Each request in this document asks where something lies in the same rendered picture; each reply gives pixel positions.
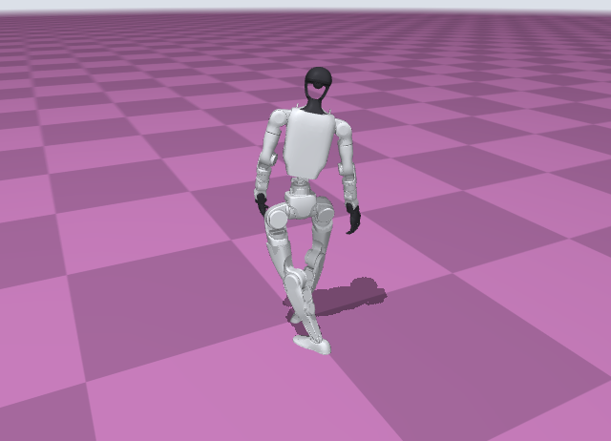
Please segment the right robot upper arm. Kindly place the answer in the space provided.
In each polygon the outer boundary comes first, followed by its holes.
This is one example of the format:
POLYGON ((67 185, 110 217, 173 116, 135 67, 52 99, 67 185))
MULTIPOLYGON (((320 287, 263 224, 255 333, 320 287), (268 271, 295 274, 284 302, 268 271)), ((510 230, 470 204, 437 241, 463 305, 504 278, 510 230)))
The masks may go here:
POLYGON ((340 176, 351 176, 354 174, 352 157, 353 157, 353 145, 352 145, 352 131, 347 122, 342 119, 335 118, 335 131, 334 134, 339 137, 338 149, 341 162, 338 163, 338 170, 340 176))

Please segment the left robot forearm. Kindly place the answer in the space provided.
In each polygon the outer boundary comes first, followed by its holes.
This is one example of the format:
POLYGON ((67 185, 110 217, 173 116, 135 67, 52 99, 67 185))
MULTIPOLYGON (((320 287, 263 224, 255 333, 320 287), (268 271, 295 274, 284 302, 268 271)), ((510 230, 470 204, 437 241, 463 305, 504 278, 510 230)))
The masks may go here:
POLYGON ((257 172, 256 182, 255 182, 256 188, 254 189, 254 197, 256 200, 258 200, 257 195, 260 193, 263 193, 266 198, 266 190, 268 188, 271 170, 272 169, 270 166, 260 163, 260 157, 259 157, 258 164, 257 164, 257 170, 256 170, 257 172))

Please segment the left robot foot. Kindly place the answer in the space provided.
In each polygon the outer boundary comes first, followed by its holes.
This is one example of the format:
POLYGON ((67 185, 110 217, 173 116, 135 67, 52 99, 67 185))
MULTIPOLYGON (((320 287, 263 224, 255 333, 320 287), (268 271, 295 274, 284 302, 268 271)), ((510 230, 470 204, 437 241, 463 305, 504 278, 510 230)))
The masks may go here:
MULTIPOLYGON (((314 340, 313 337, 312 337, 312 339, 314 340)), ((323 355, 328 355, 331 352, 330 343, 326 339, 321 339, 320 337, 319 337, 319 339, 320 339, 320 342, 318 344, 316 344, 316 343, 313 343, 313 341, 311 342, 311 339, 310 339, 309 335, 308 336, 305 336, 305 335, 296 335, 296 336, 293 337, 293 342, 296 345, 300 346, 300 347, 304 347, 306 349, 314 350, 314 351, 316 351, 316 352, 318 352, 320 354, 323 354, 323 355)))

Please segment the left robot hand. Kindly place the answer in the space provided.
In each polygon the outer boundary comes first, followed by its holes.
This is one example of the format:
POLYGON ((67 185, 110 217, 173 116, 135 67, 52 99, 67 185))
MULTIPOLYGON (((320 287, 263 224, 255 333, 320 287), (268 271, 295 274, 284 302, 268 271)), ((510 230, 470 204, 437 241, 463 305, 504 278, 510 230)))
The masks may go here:
POLYGON ((257 199, 258 200, 255 199, 255 201, 258 203, 259 210, 264 218, 264 214, 266 212, 265 208, 268 208, 268 206, 264 204, 266 202, 266 198, 263 193, 260 193, 257 195, 257 199))

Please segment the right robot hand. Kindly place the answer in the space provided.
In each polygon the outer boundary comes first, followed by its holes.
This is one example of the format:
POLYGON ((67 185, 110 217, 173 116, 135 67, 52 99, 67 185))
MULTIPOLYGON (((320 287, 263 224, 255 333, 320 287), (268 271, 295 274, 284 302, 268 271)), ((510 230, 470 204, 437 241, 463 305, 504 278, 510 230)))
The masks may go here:
POLYGON ((353 210, 352 204, 347 203, 346 207, 347 207, 348 213, 350 213, 350 224, 351 224, 350 231, 348 231, 346 234, 352 234, 353 232, 355 232, 358 229, 358 226, 360 225, 361 214, 359 212, 359 206, 357 206, 353 210))

